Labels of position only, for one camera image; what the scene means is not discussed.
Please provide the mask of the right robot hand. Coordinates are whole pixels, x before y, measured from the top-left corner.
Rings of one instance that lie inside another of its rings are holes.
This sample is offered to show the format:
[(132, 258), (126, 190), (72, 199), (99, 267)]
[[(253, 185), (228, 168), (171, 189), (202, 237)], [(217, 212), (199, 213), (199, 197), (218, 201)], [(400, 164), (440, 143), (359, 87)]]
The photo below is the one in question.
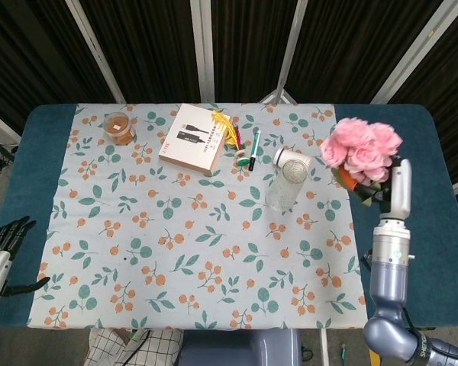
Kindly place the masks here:
[(377, 203), (380, 206), (382, 220), (408, 219), (411, 212), (411, 163), (401, 156), (392, 157), (392, 165), (388, 167), (389, 177), (383, 183), (370, 186), (359, 183), (350, 173), (339, 167), (331, 169), (337, 182), (358, 197), (365, 205)]

